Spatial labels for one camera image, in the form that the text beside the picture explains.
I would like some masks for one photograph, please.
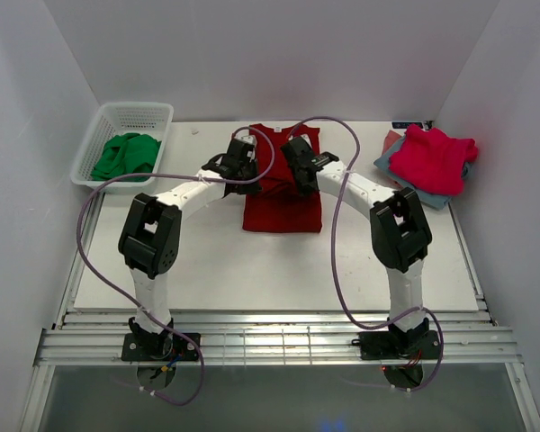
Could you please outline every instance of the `white wall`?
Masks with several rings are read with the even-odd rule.
[[[540,410],[540,0],[501,0],[438,126],[475,137],[455,200],[494,317],[514,327]]]
[[[68,169],[97,102],[41,0],[0,0],[0,432],[17,428],[68,278]]]
[[[98,100],[434,119],[499,0],[46,0]]]

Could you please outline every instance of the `plastic basket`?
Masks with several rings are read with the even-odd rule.
[[[92,180],[90,173],[102,155],[104,144],[110,138],[128,132],[148,134],[162,141],[152,170],[156,173],[167,145],[173,112],[174,108],[167,103],[118,102],[102,105],[76,155],[70,173],[72,183],[93,189],[101,185],[103,182]],[[110,194],[135,194],[153,187],[155,180],[149,178],[144,182],[116,182],[108,185],[104,191]]]

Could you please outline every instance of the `bright red towel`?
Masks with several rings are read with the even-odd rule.
[[[450,138],[440,129],[423,131],[411,124],[400,150],[390,156],[390,170],[430,194],[458,195],[464,189],[464,162],[478,157],[473,139]]]
[[[277,132],[263,124],[253,124],[272,141],[275,161],[270,172],[260,180],[262,192],[246,196],[242,228],[257,232],[320,232],[322,229],[322,204],[320,193],[300,196],[296,190],[292,173],[280,147],[286,143],[292,128]],[[270,149],[264,138],[256,132],[256,157],[260,171],[270,163]],[[316,154],[320,153],[318,135],[320,128],[302,125],[295,136],[306,134]]]

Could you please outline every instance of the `cable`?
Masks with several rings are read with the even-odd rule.
[[[438,322],[438,319],[437,319],[436,315],[434,314],[434,312],[432,312],[428,308],[424,308],[424,307],[423,308],[414,307],[414,308],[407,309],[403,313],[397,315],[396,317],[394,317],[394,318],[392,318],[392,319],[390,319],[390,320],[388,320],[388,321],[386,321],[386,322],[384,322],[382,324],[376,324],[376,325],[373,325],[373,326],[367,326],[367,325],[361,323],[360,321],[355,319],[354,316],[352,315],[352,312],[350,312],[350,309],[348,308],[348,306],[346,304],[346,301],[344,300],[344,294],[342,293],[342,288],[340,286],[340,280],[339,280],[339,277],[338,277],[338,266],[337,266],[337,261],[336,261],[336,232],[337,232],[337,227],[338,227],[338,216],[340,214],[340,208],[342,207],[342,202],[344,200],[344,192],[346,191],[346,185],[348,183],[348,178],[350,177],[350,171],[351,171],[352,167],[354,166],[354,163],[358,159],[358,156],[360,155],[360,139],[356,135],[355,131],[350,126],[348,126],[347,123],[345,123],[344,121],[341,121],[340,119],[337,119],[335,117],[329,117],[329,116],[314,116],[314,117],[309,117],[308,119],[299,121],[292,128],[291,132],[288,135],[288,138],[290,138],[298,130],[298,128],[301,125],[303,125],[305,122],[310,122],[312,120],[327,120],[327,121],[336,122],[336,123],[340,124],[348,132],[350,132],[350,135],[352,135],[352,138],[354,139],[354,142],[355,142],[355,145],[356,145],[356,151],[355,151],[354,155],[352,156],[352,158],[350,159],[350,162],[347,165],[346,172],[344,173],[344,177],[342,179],[342,185],[340,186],[340,192],[338,193],[338,198],[336,200],[336,206],[334,208],[334,215],[332,216],[332,230],[331,230],[331,233],[330,233],[330,264],[332,266],[332,279],[334,280],[334,286],[336,288],[336,295],[337,295],[338,300],[340,302],[340,306],[342,307],[342,311],[344,311],[344,313],[346,314],[346,316],[348,317],[350,322],[352,322],[354,325],[356,325],[360,329],[364,329],[364,330],[383,329],[383,328],[388,327],[391,324],[394,324],[395,322],[401,320],[402,318],[410,315],[411,313],[414,313],[414,312],[417,312],[417,311],[424,311],[428,315],[430,315],[430,317],[432,318],[432,320],[436,324],[436,328],[437,328],[437,332],[438,332],[438,338],[440,339],[440,341],[439,341],[439,343],[440,343],[440,354],[439,354],[438,359],[436,361],[436,366],[435,366],[434,370],[432,371],[432,373],[430,374],[430,376],[428,377],[428,379],[425,382],[423,382],[420,386],[415,387],[414,389],[411,389],[413,392],[418,391],[418,390],[422,390],[422,389],[426,388],[432,382],[432,380],[436,377],[438,369],[440,368],[440,365],[442,364],[442,357],[444,356],[444,334],[442,332],[442,328],[440,327],[440,323]]]
[[[268,167],[260,175],[254,177],[254,178],[252,178],[250,180],[226,180],[224,178],[212,178],[212,177],[199,178],[199,177],[194,176],[194,175],[158,174],[158,173],[150,173],[150,174],[144,173],[144,176],[145,177],[157,177],[157,178],[173,178],[173,179],[176,179],[176,180],[206,181],[206,182],[224,183],[224,184],[230,184],[230,185],[249,185],[251,183],[257,182],[262,177],[264,177],[266,174],[268,174],[268,172],[270,171],[270,169],[272,168],[272,166],[273,166],[273,164],[275,162],[274,146],[272,145],[272,141],[268,138],[268,136],[265,133],[263,133],[261,130],[258,130],[256,128],[252,128],[252,127],[249,127],[249,126],[244,126],[242,128],[239,128],[239,129],[235,130],[234,133],[232,134],[232,136],[235,136],[240,131],[254,131],[254,132],[259,133],[262,136],[262,138],[265,139],[266,143],[270,147],[270,153],[271,153],[270,164],[268,165]],[[203,383],[204,383],[204,374],[205,374],[204,357],[203,357],[202,350],[200,349],[200,347],[198,346],[198,344],[196,342],[191,340],[185,334],[180,333],[179,331],[175,330],[174,328],[170,328],[169,326],[161,323],[158,319],[156,319],[154,317],[154,315],[152,315],[151,312],[147,311],[142,306],[142,304],[138,300],[136,300],[136,298],[134,298],[132,295],[130,295],[129,293],[124,291],[120,286],[118,286],[117,284],[115,284],[114,282],[109,280],[106,276],[104,276],[102,273],[100,273],[96,269],[96,267],[94,267],[94,265],[90,262],[90,259],[88,258],[86,252],[84,251],[84,245],[82,244],[82,234],[84,233],[84,225],[85,225],[84,224],[84,217],[86,215],[86,211],[88,210],[88,206],[89,206],[90,202],[107,185],[111,185],[114,182],[120,182],[121,180],[125,180],[127,178],[132,178],[132,177],[140,177],[140,173],[118,175],[115,178],[112,178],[110,180],[106,180],[104,183],[97,186],[88,195],[88,197],[86,198],[86,200],[82,204],[82,207],[81,207],[80,212],[78,214],[78,221],[77,221],[77,224],[76,224],[76,244],[77,244],[77,247],[78,247],[78,254],[82,257],[82,260],[84,261],[85,266],[88,267],[92,273],[94,273],[102,282],[104,282],[105,284],[110,286],[117,293],[123,295],[128,300],[130,300],[132,303],[134,303],[134,305],[137,308],[140,308],[140,310],[148,317],[149,320],[151,320],[152,322],[154,322],[155,324],[160,326],[162,329],[168,331],[169,333],[171,333],[173,335],[176,335],[179,338],[182,338],[183,340],[185,340],[186,342],[188,342],[189,344],[191,344],[194,347],[194,349],[196,350],[196,354],[198,354],[198,359],[200,360],[200,381],[198,382],[198,385],[197,385],[196,390],[194,391],[194,393],[187,400],[183,400],[183,401],[177,401],[177,400],[171,399],[168,396],[159,393],[158,391],[155,391],[155,392],[151,393],[152,395],[156,395],[160,399],[162,399],[162,400],[164,400],[164,401],[166,401],[168,403],[171,403],[172,405],[182,407],[184,405],[189,404],[194,399],[196,399],[196,396],[198,396],[198,393],[200,393],[200,390],[202,389],[202,386],[203,386]]]

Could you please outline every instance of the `purple hose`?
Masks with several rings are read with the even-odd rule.
[[[235,130],[234,133],[232,134],[232,136],[236,135],[240,131],[245,131],[245,130],[255,131],[255,132],[259,133],[265,139],[268,146],[270,146],[270,152],[271,152],[271,155],[272,155],[270,157],[270,164],[268,165],[268,167],[260,175],[258,175],[257,177],[255,177],[255,178],[253,178],[251,180],[226,180],[226,179],[223,179],[223,178],[210,178],[210,177],[199,178],[199,177],[196,177],[194,175],[177,175],[177,174],[146,174],[146,173],[144,173],[144,176],[146,176],[146,177],[158,177],[158,178],[174,178],[174,179],[178,179],[178,180],[206,181],[206,182],[212,182],[212,183],[225,183],[225,184],[230,184],[230,185],[248,185],[250,183],[257,182],[262,177],[264,177],[266,174],[268,174],[268,172],[272,168],[272,165],[274,164],[274,161],[275,161],[275,151],[274,151],[274,147],[272,146],[272,141],[261,130],[257,130],[255,128],[245,126],[245,127],[242,127],[242,128],[239,128],[239,129]],[[184,405],[187,405],[190,402],[192,402],[194,399],[196,399],[196,396],[198,396],[198,393],[200,392],[200,390],[201,390],[201,388],[203,386],[205,369],[204,369],[204,357],[203,357],[203,354],[202,354],[202,350],[200,349],[198,344],[196,344],[188,336],[186,336],[186,335],[180,333],[179,331],[177,331],[177,330],[175,330],[173,328],[170,328],[169,326],[166,326],[163,323],[161,323],[150,312],[145,310],[142,307],[142,304],[138,300],[136,300],[130,294],[125,292],[121,287],[119,287],[117,284],[110,281],[106,276],[104,276],[102,273],[100,273],[94,267],[94,265],[90,262],[90,260],[88,259],[88,256],[86,255],[86,252],[84,251],[84,245],[82,244],[82,234],[84,232],[84,217],[86,215],[86,210],[88,209],[88,204],[90,204],[90,202],[98,195],[98,193],[100,193],[107,185],[111,185],[114,182],[119,182],[119,181],[124,180],[126,178],[132,178],[132,177],[140,177],[140,173],[118,175],[117,177],[112,178],[110,180],[107,180],[104,183],[100,184],[98,187],[96,187],[90,193],[90,195],[88,195],[88,198],[86,198],[86,201],[84,202],[84,204],[82,204],[82,208],[80,209],[80,213],[78,214],[78,222],[76,224],[76,244],[78,246],[78,254],[80,254],[80,256],[82,257],[82,260],[84,261],[84,264],[86,265],[86,267],[88,267],[90,269],[90,271],[92,271],[92,273],[94,273],[102,282],[104,282],[105,284],[110,286],[117,293],[122,294],[124,297],[126,297],[128,300],[130,300],[132,303],[134,303],[134,305],[137,308],[140,308],[142,310],[142,312],[144,312],[144,314],[152,322],[159,325],[162,329],[172,333],[173,335],[176,335],[176,336],[182,338],[183,340],[185,340],[189,344],[192,344],[193,347],[196,349],[196,353],[198,354],[198,358],[200,360],[200,381],[198,382],[198,386],[196,387],[196,390],[192,394],[192,396],[190,396],[190,398],[188,398],[187,400],[183,400],[183,401],[179,402],[177,400],[173,400],[173,399],[169,398],[168,396],[166,396],[164,394],[159,393],[158,391],[156,391],[154,393],[156,396],[158,396],[160,399],[162,399],[164,401],[167,401],[167,402],[169,402],[169,403],[171,403],[173,405],[176,405],[178,407],[183,407]]]
[[[356,162],[356,160],[358,159],[358,156],[360,155],[360,139],[358,139],[358,136],[356,135],[354,130],[350,126],[348,126],[344,121],[341,121],[341,120],[336,119],[334,117],[328,117],[328,116],[309,117],[308,119],[299,121],[298,123],[296,123],[294,125],[294,127],[292,128],[292,131],[290,132],[289,136],[292,136],[302,124],[304,124],[305,122],[310,122],[312,120],[328,120],[328,121],[336,122],[336,123],[340,124],[341,126],[346,128],[346,130],[348,132],[350,132],[350,134],[352,135],[352,138],[354,138],[354,142],[356,144],[356,151],[355,151],[354,155],[352,156],[352,158],[350,159],[350,162],[348,163],[346,172],[344,174],[344,178],[342,179],[342,185],[340,186],[340,192],[338,193],[338,198],[336,200],[336,206],[334,208],[334,215],[332,216],[332,230],[331,230],[331,234],[330,234],[330,263],[331,263],[331,266],[332,266],[332,279],[334,280],[334,286],[336,287],[336,295],[338,297],[338,300],[340,301],[340,306],[342,306],[342,310],[344,311],[344,313],[346,314],[348,319],[354,325],[356,325],[360,329],[364,329],[364,330],[383,329],[383,328],[388,327],[391,324],[394,324],[395,322],[401,320],[402,318],[410,315],[411,313],[414,313],[414,312],[417,312],[417,311],[420,311],[420,310],[423,310],[428,315],[430,315],[430,317],[432,318],[432,320],[436,324],[436,328],[437,328],[437,331],[438,331],[438,338],[440,339],[440,342],[439,342],[440,343],[440,354],[438,356],[438,360],[436,361],[436,367],[434,368],[434,370],[432,371],[432,373],[430,374],[428,379],[425,380],[418,387],[415,387],[414,389],[411,389],[412,392],[422,390],[422,389],[426,388],[432,382],[432,380],[434,380],[434,378],[436,377],[436,375],[438,373],[438,369],[440,368],[440,365],[442,364],[442,358],[444,356],[444,334],[442,332],[442,328],[440,327],[440,323],[438,322],[438,319],[437,319],[436,315],[434,314],[434,312],[432,312],[431,310],[429,310],[427,308],[410,308],[410,309],[405,310],[400,315],[397,315],[396,317],[394,317],[394,318],[392,318],[392,319],[390,319],[390,320],[388,320],[386,322],[383,322],[382,324],[376,324],[376,325],[373,325],[373,326],[367,326],[367,325],[361,323],[356,318],[354,318],[354,316],[352,315],[352,312],[350,312],[350,309],[348,308],[348,306],[346,304],[346,301],[344,300],[344,295],[342,294],[342,288],[340,286],[340,280],[339,280],[339,277],[338,277],[338,266],[337,266],[337,261],[336,261],[336,231],[337,231],[337,227],[338,227],[338,216],[340,214],[340,208],[342,206],[342,202],[343,202],[343,199],[344,199],[344,192],[346,190],[346,185],[348,183],[348,178],[350,177],[350,170],[352,169],[352,167],[354,166],[354,163]]]

